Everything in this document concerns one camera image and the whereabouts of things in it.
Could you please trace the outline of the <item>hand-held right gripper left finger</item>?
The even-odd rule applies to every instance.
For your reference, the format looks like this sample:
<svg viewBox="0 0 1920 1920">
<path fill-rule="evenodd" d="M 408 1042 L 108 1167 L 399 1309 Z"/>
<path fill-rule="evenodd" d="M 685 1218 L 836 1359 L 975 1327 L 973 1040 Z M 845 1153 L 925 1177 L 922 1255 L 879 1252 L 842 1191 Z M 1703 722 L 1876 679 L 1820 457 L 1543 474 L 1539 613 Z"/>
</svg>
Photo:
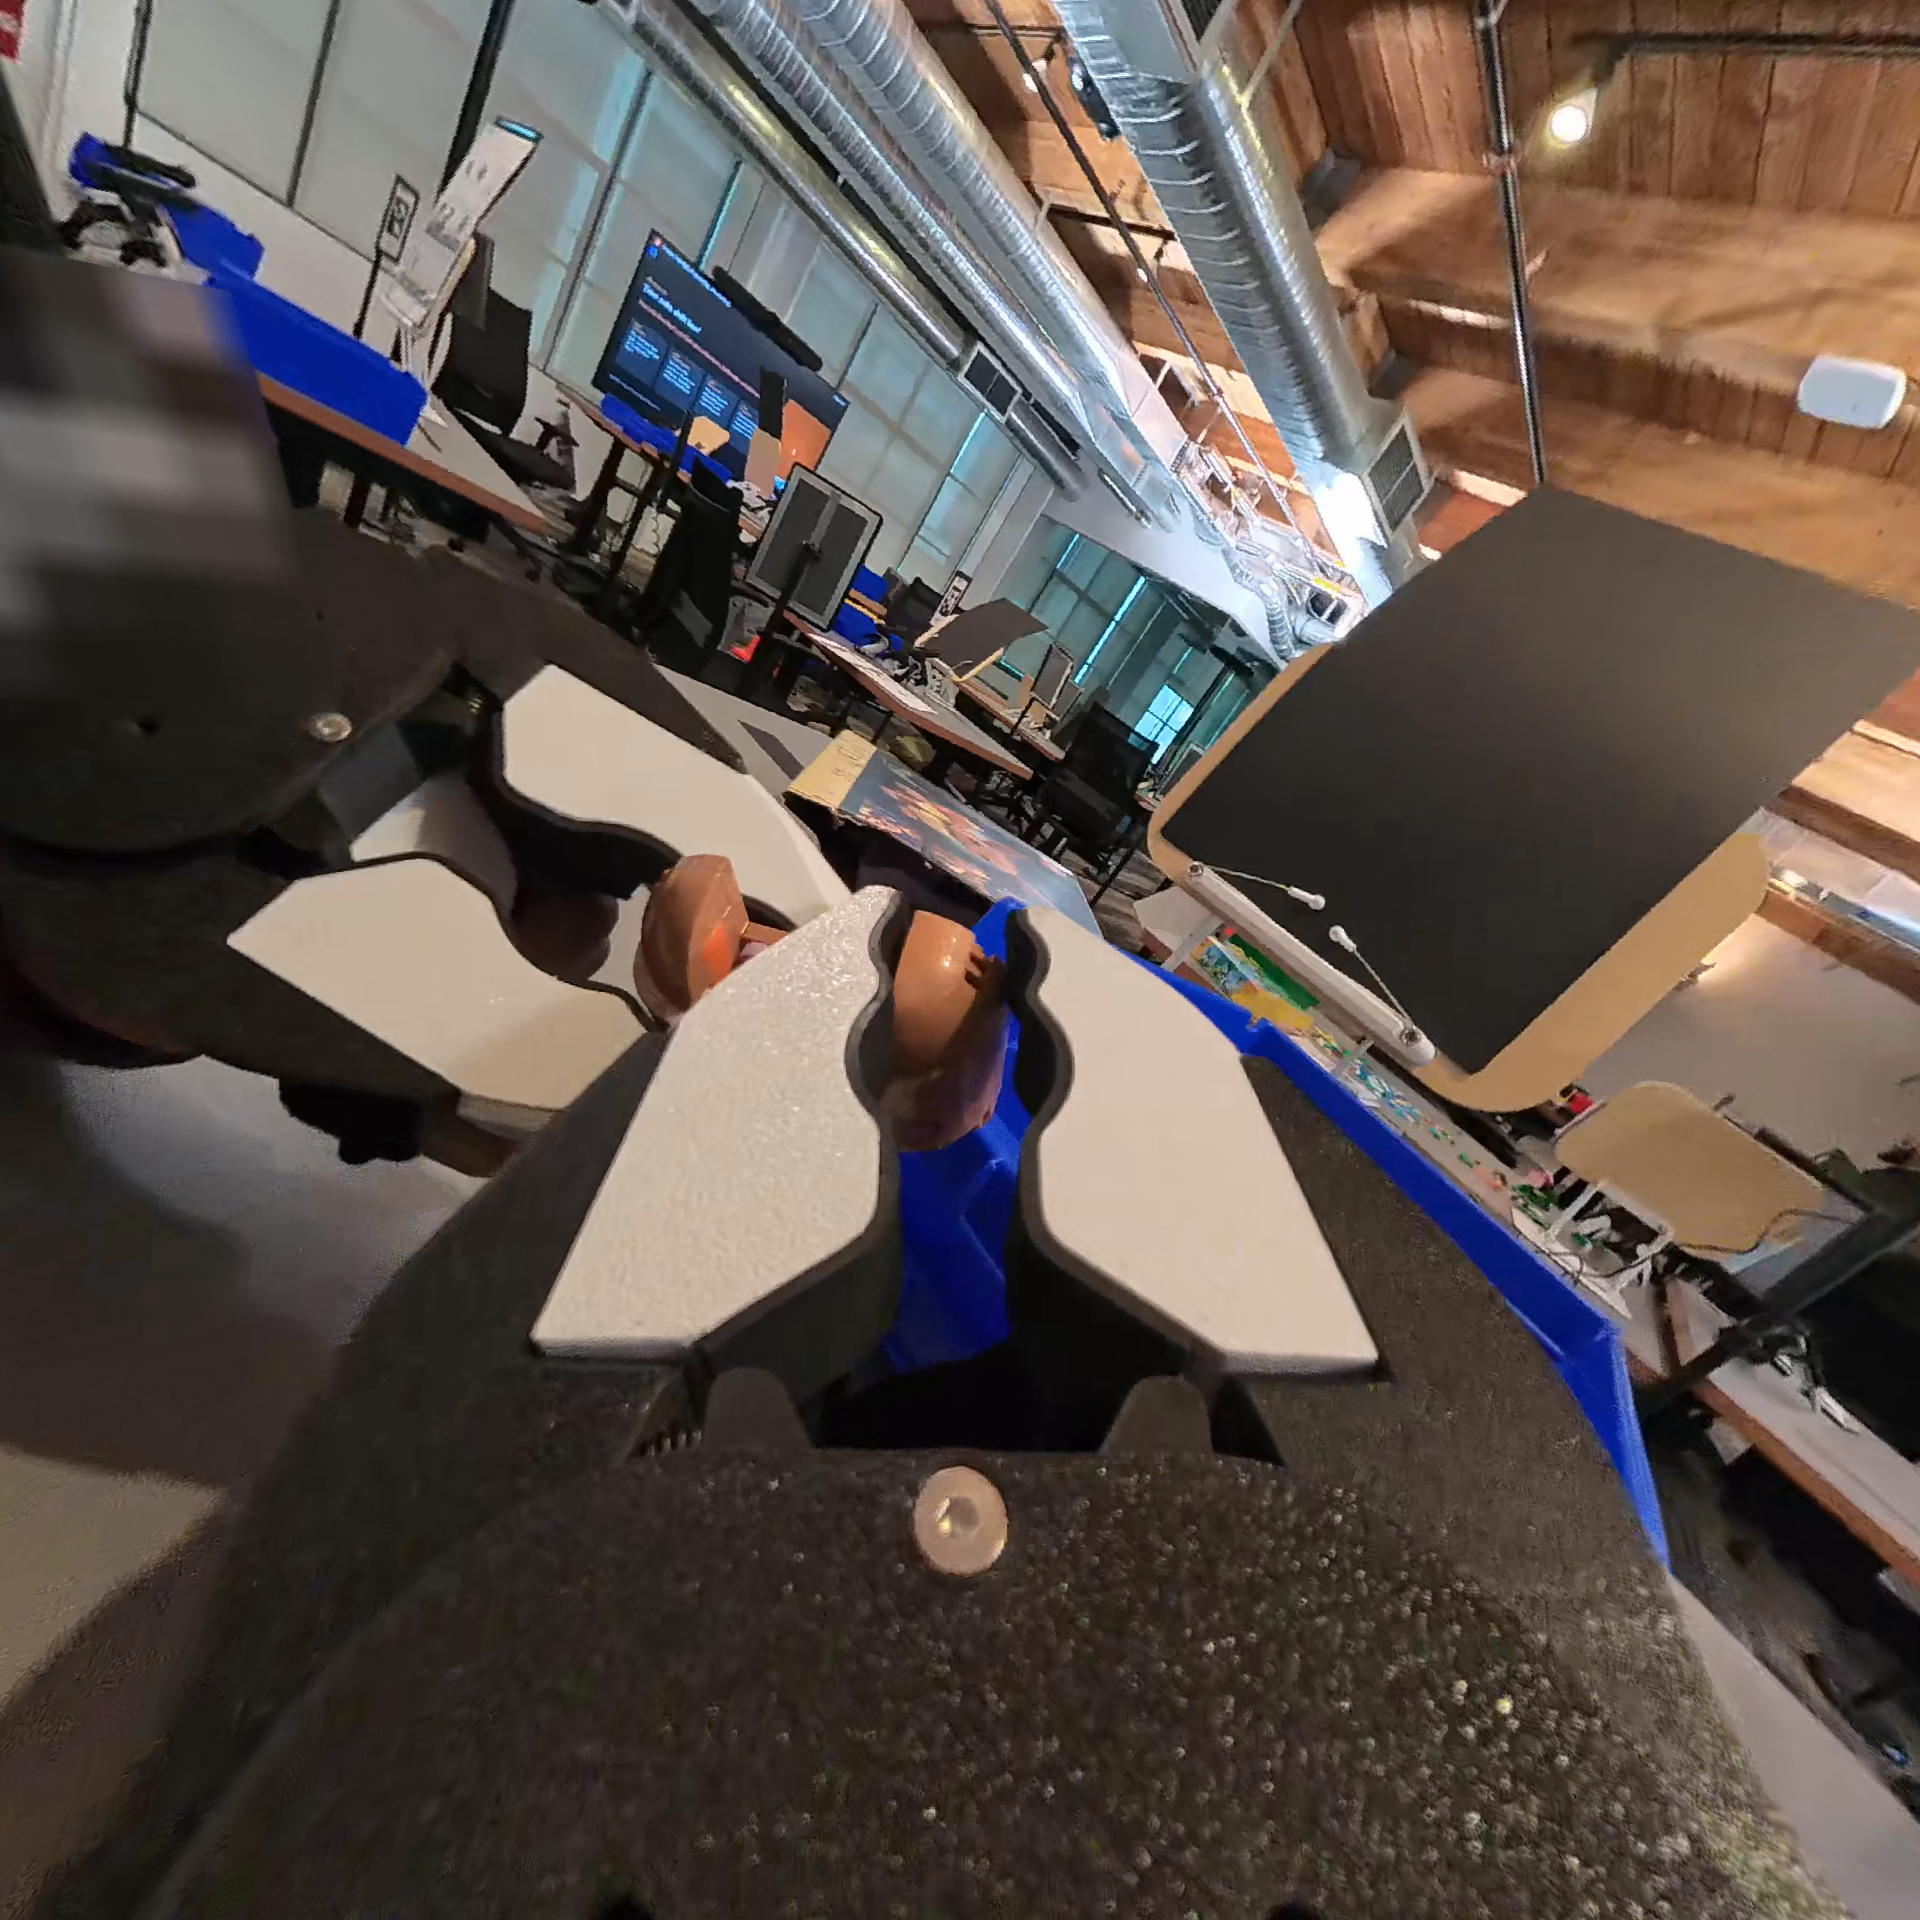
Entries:
<svg viewBox="0 0 1920 1920">
<path fill-rule="evenodd" d="M 693 1356 L 876 1223 L 882 1134 L 850 1061 L 900 908 L 853 893 L 679 1020 L 535 1319 L 542 1356 Z"/>
</svg>

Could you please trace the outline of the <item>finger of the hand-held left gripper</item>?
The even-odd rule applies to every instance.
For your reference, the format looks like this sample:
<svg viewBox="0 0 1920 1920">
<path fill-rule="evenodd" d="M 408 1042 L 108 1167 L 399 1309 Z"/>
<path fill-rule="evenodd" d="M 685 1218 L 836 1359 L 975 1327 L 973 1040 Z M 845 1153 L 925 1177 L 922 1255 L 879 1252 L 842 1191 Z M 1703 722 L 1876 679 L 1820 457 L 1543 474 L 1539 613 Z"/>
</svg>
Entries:
<svg viewBox="0 0 1920 1920">
<path fill-rule="evenodd" d="M 779 921 L 850 896 L 805 824 L 752 775 L 546 664 L 496 719 L 499 776 L 535 815 L 647 848 L 664 864 L 727 857 L 740 893 Z"/>
<path fill-rule="evenodd" d="M 467 1118 L 559 1112 L 644 1032 L 622 992 L 535 966 L 430 855 L 295 880 L 226 944 L 436 1074 Z"/>
</svg>

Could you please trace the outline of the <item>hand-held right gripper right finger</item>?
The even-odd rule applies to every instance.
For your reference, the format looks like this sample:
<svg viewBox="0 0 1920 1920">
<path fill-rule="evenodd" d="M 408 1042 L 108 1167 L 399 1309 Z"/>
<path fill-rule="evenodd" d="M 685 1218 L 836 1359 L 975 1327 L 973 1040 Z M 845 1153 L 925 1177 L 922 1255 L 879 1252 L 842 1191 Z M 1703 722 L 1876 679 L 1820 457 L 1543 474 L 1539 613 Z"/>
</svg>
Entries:
<svg viewBox="0 0 1920 1920">
<path fill-rule="evenodd" d="M 1050 904 L 1012 916 L 1012 985 L 1038 1252 L 1226 1374 L 1371 1374 L 1374 1332 L 1218 1023 Z"/>
</svg>

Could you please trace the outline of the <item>brown brick-built toy animal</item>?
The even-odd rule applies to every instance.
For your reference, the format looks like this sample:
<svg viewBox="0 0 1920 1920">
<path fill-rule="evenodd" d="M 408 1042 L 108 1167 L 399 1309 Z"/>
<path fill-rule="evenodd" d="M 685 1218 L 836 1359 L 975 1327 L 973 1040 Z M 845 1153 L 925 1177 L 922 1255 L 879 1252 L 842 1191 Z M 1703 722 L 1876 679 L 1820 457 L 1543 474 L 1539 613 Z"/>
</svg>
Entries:
<svg viewBox="0 0 1920 1920">
<path fill-rule="evenodd" d="M 676 1022 L 787 937 L 752 916 L 724 855 L 685 855 L 651 887 L 630 961 L 647 1012 Z M 894 1038 L 876 1090 L 903 1151 L 933 1151 L 997 1109 L 1006 1058 L 1003 961 L 970 927 L 909 916 L 894 970 Z"/>
</svg>

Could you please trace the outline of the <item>blue plastic bin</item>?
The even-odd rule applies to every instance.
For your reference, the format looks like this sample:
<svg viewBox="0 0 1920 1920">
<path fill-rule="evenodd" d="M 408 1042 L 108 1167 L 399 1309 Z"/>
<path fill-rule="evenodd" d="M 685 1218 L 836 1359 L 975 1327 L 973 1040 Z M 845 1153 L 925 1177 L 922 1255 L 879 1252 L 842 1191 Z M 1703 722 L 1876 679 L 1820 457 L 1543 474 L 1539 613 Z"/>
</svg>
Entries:
<svg viewBox="0 0 1920 1920">
<path fill-rule="evenodd" d="M 845 1409 L 844 1438 L 1006 1456 L 1199 1454 L 1358 1495 L 1381 1518 L 1522 1583 L 1603 1572 L 1636 1534 L 1670 1550 L 1622 1340 L 1516 1229 L 1384 1118 L 1251 1015 L 1174 982 L 1242 1049 L 1308 1201 L 1374 1332 L 1371 1374 L 1226 1374 L 1174 1350 L 1050 1264 L 1022 1221 L 1028 1111 L 1012 916 L 981 921 L 1011 968 L 1012 1038 L 987 1145 L 908 1161 L 908 1309 L 991 1332 L 894 1370 Z"/>
</svg>

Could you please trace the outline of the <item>black framed grey screen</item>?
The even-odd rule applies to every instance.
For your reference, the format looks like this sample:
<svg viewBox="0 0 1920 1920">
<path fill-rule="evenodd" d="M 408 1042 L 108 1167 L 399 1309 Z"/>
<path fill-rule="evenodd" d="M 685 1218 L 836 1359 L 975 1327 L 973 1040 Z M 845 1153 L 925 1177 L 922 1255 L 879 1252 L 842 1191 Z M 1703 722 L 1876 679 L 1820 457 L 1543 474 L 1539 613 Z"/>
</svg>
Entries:
<svg viewBox="0 0 1920 1920">
<path fill-rule="evenodd" d="M 794 463 L 740 585 L 796 622 L 824 631 L 879 536 L 882 511 L 813 469 Z"/>
</svg>

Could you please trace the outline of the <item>cardboard box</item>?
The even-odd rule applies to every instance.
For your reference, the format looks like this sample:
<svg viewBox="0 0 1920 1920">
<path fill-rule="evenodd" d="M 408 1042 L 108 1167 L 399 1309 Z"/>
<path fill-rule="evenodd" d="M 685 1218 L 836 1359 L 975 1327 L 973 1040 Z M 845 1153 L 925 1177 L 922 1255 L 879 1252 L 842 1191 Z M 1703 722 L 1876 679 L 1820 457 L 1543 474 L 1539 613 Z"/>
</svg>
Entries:
<svg viewBox="0 0 1920 1920">
<path fill-rule="evenodd" d="M 1099 933 L 1079 878 L 998 826 L 863 736 L 834 736 L 784 789 L 784 800 L 844 826 L 862 826 L 922 857 L 995 904 L 1044 904 Z"/>
</svg>

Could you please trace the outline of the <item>small wooden divider panel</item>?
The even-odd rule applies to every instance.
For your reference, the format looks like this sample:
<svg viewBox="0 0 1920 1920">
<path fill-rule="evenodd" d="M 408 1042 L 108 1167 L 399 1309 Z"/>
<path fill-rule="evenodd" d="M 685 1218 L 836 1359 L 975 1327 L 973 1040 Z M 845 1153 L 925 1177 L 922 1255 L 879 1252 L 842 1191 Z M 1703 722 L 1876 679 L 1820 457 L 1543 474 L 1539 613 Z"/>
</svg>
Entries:
<svg viewBox="0 0 1920 1920">
<path fill-rule="evenodd" d="M 1829 1199 L 1818 1177 L 1672 1082 L 1604 1096 L 1552 1145 L 1565 1172 L 1624 1201 L 1694 1256 L 1790 1242 Z"/>
</svg>

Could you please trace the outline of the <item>black wood-edged divider panel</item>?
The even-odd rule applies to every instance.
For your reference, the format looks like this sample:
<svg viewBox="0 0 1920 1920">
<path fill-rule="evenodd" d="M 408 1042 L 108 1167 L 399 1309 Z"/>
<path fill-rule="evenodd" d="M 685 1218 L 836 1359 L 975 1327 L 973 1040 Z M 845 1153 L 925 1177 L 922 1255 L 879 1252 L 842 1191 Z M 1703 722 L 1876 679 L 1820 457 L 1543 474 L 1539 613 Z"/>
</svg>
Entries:
<svg viewBox="0 0 1920 1920">
<path fill-rule="evenodd" d="M 1760 912 L 1750 823 L 1916 671 L 1916 613 L 1567 490 L 1498 513 L 1243 709 L 1156 866 L 1344 925 L 1444 1102 L 1575 1082 Z"/>
</svg>

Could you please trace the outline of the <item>white ceiling access point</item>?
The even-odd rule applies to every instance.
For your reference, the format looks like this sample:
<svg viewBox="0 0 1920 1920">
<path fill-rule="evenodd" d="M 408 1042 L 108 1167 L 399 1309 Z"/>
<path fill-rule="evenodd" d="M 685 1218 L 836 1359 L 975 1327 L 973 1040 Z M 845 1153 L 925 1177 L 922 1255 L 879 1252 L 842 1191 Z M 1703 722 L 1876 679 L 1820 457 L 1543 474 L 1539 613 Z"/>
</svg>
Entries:
<svg viewBox="0 0 1920 1920">
<path fill-rule="evenodd" d="M 1903 408 L 1909 375 L 1878 360 L 1821 351 L 1796 382 L 1795 408 L 1823 424 L 1882 432 Z"/>
</svg>

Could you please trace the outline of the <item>white metal frame rail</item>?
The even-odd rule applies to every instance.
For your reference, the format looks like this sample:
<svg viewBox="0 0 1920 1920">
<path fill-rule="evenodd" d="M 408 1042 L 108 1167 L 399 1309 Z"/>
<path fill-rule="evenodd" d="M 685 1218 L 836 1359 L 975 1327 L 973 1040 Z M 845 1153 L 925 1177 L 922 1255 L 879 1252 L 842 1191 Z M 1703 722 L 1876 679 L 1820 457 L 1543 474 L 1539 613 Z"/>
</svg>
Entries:
<svg viewBox="0 0 1920 1920">
<path fill-rule="evenodd" d="M 1319 946 L 1283 925 L 1236 878 L 1204 862 L 1189 862 L 1172 872 L 1184 892 L 1215 919 L 1236 927 L 1283 970 L 1295 975 L 1319 1001 L 1335 1005 L 1374 1045 L 1388 1049 L 1405 1068 L 1429 1068 L 1437 1058 L 1432 1040 L 1412 1022 L 1407 1008 L 1384 985 L 1384 977 L 1359 952 L 1344 925 L 1325 927 L 1324 946 L 1346 956 L 1351 966 L 1331 959 Z"/>
</svg>

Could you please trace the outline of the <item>large dark wall screen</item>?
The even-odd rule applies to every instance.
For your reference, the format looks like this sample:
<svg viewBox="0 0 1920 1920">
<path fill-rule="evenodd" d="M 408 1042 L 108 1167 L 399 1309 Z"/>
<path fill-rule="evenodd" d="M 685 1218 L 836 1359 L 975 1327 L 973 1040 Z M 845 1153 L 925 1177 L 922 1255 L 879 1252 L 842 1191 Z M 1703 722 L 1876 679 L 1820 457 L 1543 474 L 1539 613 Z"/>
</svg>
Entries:
<svg viewBox="0 0 1920 1920">
<path fill-rule="evenodd" d="M 636 418 L 653 439 L 703 452 L 731 479 L 747 474 L 752 444 L 776 444 L 774 479 L 790 466 L 820 470 L 848 399 L 816 364 L 768 336 L 661 231 L 648 231 L 598 353 L 591 389 L 611 418 Z"/>
</svg>

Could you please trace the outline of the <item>silver ventilation duct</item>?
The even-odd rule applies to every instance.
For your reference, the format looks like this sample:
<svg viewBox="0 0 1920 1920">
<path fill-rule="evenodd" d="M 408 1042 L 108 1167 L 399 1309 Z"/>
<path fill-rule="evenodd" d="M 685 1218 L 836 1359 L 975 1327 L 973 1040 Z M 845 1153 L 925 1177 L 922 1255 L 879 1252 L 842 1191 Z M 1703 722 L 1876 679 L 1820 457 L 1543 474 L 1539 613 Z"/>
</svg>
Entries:
<svg viewBox="0 0 1920 1920">
<path fill-rule="evenodd" d="M 1288 172 L 1287 30 L 1269 5 L 1056 12 L 1339 553 L 1405 580 L 1431 477 L 1407 415 L 1368 392 Z"/>
<path fill-rule="evenodd" d="M 1186 444 L 904 5 L 690 5 L 922 250 L 1144 524 L 1189 520 Z"/>
</svg>

